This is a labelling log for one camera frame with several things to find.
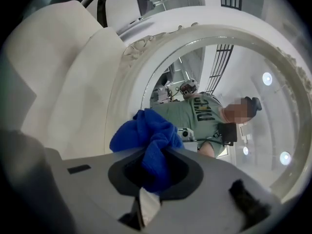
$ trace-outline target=towel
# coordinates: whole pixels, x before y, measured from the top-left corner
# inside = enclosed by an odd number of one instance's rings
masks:
[[[153,109],[139,110],[137,114],[124,123],[110,143],[113,152],[136,147],[147,147],[141,167],[154,179],[144,188],[153,193],[161,192],[171,185],[170,170],[161,149],[166,146],[182,148],[183,143],[177,135],[177,128]]]

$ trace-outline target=black furry object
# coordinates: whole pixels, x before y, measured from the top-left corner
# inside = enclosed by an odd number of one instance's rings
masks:
[[[237,207],[244,213],[246,225],[244,230],[261,222],[271,213],[271,207],[256,200],[244,187],[242,180],[237,180],[229,189]]]

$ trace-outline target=green t-shirt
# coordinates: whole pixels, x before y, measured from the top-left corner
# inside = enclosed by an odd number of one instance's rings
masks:
[[[154,106],[152,109],[178,128],[188,127],[194,131],[195,139],[200,148],[205,142],[212,145],[217,157],[222,151],[222,145],[210,140],[222,142],[217,134],[217,126],[224,123],[220,117],[220,103],[210,95],[192,97],[184,101],[169,102]]]

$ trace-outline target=man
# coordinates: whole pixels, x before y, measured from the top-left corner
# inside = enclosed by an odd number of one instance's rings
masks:
[[[219,123],[241,124],[251,120],[261,110],[258,98],[236,99],[223,108],[209,94],[191,94],[184,101],[170,102],[152,108],[178,128],[190,128],[198,139],[198,152],[217,157],[222,151],[222,139],[218,135]]]

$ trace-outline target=ceiling light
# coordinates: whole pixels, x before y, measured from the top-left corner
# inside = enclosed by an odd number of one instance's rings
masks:
[[[268,72],[265,72],[262,76],[262,80],[263,80],[263,83],[267,86],[270,86],[272,84],[272,76],[270,73]]]
[[[291,160],[292,160],[292,157],[289,153],[287,152],[282,152],[281,155],[279,156],[279,160],[281,161],[281,163],[284,165],[284,166],[287,166],[290,164]]]
[[[244,153],[244,155],[248,155],[248,153],[249,153],[248,147],[245,146],[243,148],[243,153]]]

